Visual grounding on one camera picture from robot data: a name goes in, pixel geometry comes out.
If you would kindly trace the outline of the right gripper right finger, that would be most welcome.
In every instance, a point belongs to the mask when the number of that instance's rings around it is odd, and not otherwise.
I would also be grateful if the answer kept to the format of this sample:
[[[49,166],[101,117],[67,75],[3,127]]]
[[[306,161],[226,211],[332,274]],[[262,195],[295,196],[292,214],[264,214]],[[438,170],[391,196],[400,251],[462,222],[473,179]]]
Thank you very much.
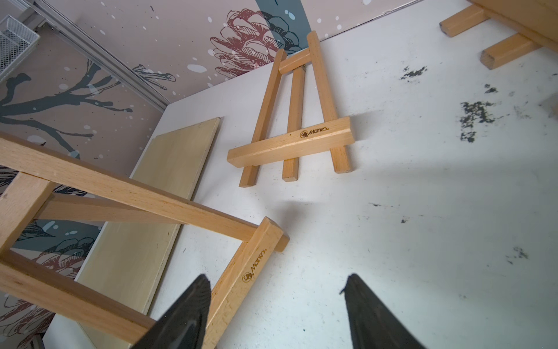
[[[354,348],[424,349],[359,275],[350,275],[341,293]]]

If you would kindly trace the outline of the plywood board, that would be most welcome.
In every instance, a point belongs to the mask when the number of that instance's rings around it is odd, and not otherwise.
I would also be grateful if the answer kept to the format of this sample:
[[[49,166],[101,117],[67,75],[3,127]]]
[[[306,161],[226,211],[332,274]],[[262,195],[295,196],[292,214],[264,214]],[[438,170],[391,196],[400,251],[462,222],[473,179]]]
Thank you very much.
[[[211,119],[155,137],[132,179],[191,199],[220,120]],[[107,222],[77,281],[148,314],[181,226],[155,222]]]

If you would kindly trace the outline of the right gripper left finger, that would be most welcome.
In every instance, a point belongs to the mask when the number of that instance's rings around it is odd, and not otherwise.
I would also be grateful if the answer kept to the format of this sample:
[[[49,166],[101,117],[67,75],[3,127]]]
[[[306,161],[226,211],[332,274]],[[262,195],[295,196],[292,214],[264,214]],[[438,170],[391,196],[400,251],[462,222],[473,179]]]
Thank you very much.
[[[201,348],[206,333],[211,287],[206,275],[199,275],[155,325],[132,349]]]

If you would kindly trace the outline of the wooden easel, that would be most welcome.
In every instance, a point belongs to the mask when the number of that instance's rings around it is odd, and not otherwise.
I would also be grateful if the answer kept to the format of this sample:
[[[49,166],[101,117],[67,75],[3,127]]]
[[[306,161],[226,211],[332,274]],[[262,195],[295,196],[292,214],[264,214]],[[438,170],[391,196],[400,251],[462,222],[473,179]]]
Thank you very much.
[[[181,223],[240,240],[217,284],[210,284],[201,348],[216,346],[272,252],[282,252],[289,242],[269,218],[254,225],[5,133],[1,164],[17,171],[1,195],[1,289],[131,346],[158,320],[12,252],[31,221]]]
[[[228,162],[243,170],[239,186],[255,186],[260,167],[281,161],[282,179],[299,179],[299,162],[303,156],[330,152],[337,174],[353,171],[347,146],[355,142],[350,117],[339,117],[316,31],[307,35],[308,48],[290,58],[279,50],[273,64],[262,107],[250,144],[229,150]],[[302,126],[306,65],[312,66],[318,90],[323,123]],[[287,133],[268,137],[271,116],[276,104],[280,81],[292,75]]]
[[[500,36],[480,52],[480,62],[495,70],[532,52],[557,59],[556,1],[469,1],[468,5],[439,22],[442,33],[453,38],[478,26]]]

